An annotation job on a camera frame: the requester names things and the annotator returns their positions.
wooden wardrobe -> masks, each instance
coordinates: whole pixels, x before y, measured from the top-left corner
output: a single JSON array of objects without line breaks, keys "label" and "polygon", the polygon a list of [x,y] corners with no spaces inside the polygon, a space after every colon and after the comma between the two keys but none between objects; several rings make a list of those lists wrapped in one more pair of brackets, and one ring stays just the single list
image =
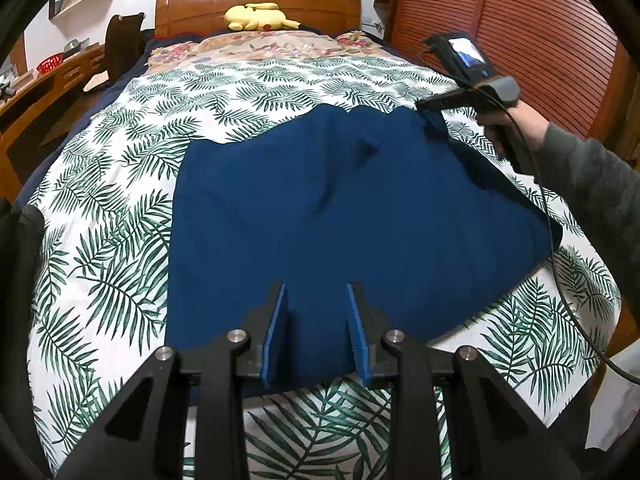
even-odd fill
[{"label": "wooden wardrobe", "polygon": [[464,30],[517,79],[525,101],[563,128],[603,139],[625,119],[637,72],[588,0],[397,0],[394,10],[385,37],[412,60],[423,38]]}]

black cable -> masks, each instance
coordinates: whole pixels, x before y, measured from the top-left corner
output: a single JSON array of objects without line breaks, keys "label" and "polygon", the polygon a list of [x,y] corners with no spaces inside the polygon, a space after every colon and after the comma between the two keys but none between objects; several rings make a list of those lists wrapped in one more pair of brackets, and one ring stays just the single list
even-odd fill
[{"label": "black cable", "polygon": [[[420,60],[422,60],[422,56],[424,54],[425,53],[423,52],[420,55]],[[587,345],[590,346],[590,348],[604,362],[604,364],[606,364],[609,368],[611,368],[611,370],[613,370],[617,375],[619,375],[623,379],[626,379],[630,383],[640,385],[640,378],[638,378],[638,377],[630,374],[629,372],[623,370],[622,368],[620,368],[611,359],[609,359],[600,348],[598,348],[596,343],[594,343],[592,341],[591,336],[589,336],[587,334],[586,330],[582,327],[582,325],[578,321],[578,318],[575,316],[574,311],[571,310],[571,307],[569,307],[569,303],[567,302],[566,298],[564,297],[564,293],[562,292],[562,288],[560,286],[560,282],[559,282],[559,279],[558,279],[558,269],[556,267],[556,257],[555,257],[555,254],[554,254],[555,253],[555,251],[554,251],[554,240],[553,240],[553,233],[551,231],[551,215],[549,214],[549,209],[548,209],[548,206],[546,204],[545,189],[542,186],[542,181],[540,179],[540,171],[538,169],[538,162],[536,160],[536,157],[535,157],[531,147],[529,146],[529,143],[527,142],[526,137],[522,133],[522,130],[520,128],[520,125],[518,124],[518,121],[516,121],[513,118],[513,116],[507,110],[507,107],[504,106],[500,101],[498,101],[498,99],[494,98],[492,95],[490,95],[486,91],[484,91],[482,89],[479,89],[479,88],[476,88],[475,86],[473,86],[471,84],[471,82],[452,77],[449,74],[441,72],[440,70],[437,70],[437,69],[435,69],[435,68],[433,68],[431,66],[429,66],[428,68],[430,68],[431,70],[433,70],[434,72],[436,72],[436,73],[438,73],[440,75],[448,77],[449,79],[453,79],[453,81],[455,81],[462,88],[482,93],[488,99],[489,102],[491,102],[492,104],[494,104],[498,108],[500,108],[507,115],[507,117],[510,119],[511,123],[513,123],[513,126],[515,126],[516,131],[518,132],[518,135],[520,136],[520,139],[522,140],[524,145],[527,147],[527,153],[529,154],[529,158],[530,158],[531,164],[533,166],[533,173],[534,173],[533,176],[534,176],[534,178],[536,180],[536,183],[538,184],[538,187],[540,188],[540,195],[542,195],[542,205],[543,205],[543,210],[544,210],[545,215],[546,215],[546,228],[547,228],[547,232],[548,232],[548,236],[549,236],[549,248],[550,248],[550,251],[551,251],[551,257],[550,257],[550,260],[551,260],[551,271],[552,271],[552,274],[553,274],[553,277],[554,277],[554,282],[556,283],[556,288],[558,289],[558,294],[560,295],[560,301],[562,303],[562,306],[564,306],[564,309],[566,310],[567,314],[569,315],[569,318],[571,319],[571,322],[574,324],[574,326],[577,328],[577,330],[580,333],[580,335],[587,342]]]}]

small screen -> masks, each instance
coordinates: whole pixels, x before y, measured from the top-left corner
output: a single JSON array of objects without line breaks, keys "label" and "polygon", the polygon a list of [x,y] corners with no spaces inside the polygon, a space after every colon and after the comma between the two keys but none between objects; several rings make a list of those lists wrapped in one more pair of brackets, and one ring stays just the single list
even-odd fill
[{"label": "small screen", "polygon": [[449,40],[449,43],[468,67],[484,64],[484,59],[478,49],[468,38],[453,38]]}]

blue cloth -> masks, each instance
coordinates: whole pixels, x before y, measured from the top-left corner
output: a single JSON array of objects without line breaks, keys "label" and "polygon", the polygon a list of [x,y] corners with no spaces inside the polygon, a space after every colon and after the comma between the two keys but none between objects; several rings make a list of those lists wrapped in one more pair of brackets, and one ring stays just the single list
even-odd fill
[{"label": "blue cloth", "polygon": [[169,254],[165,343],[179,349],[238,327],[284,280],[285,389],[354,370],[347,282],[428,340],[513,288],[549,246],[542,212],[452,141],[439,113],[323,104],[246,142],[193,141]]}]

wooden louvered door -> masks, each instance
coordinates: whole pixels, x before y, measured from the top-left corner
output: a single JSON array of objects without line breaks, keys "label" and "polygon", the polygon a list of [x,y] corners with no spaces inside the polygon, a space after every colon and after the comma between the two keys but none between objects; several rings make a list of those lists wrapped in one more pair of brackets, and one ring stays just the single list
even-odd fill
[{"label": "wooden louvered door", "polygon": [[617,39],[588,0],[399,0],[391,43],[417,59],[419,40],[452,30],[471,33],[540,113],[576,134],[589,132]]},{"label": "wooden louvered door", "polygon": [[[390,38],[392,46],[417,61],[425,46],[419,41],[441,32],[472,28],[479,0],[398,0],[396,20]],[[425,62],[440,66],[431,54]]]}]

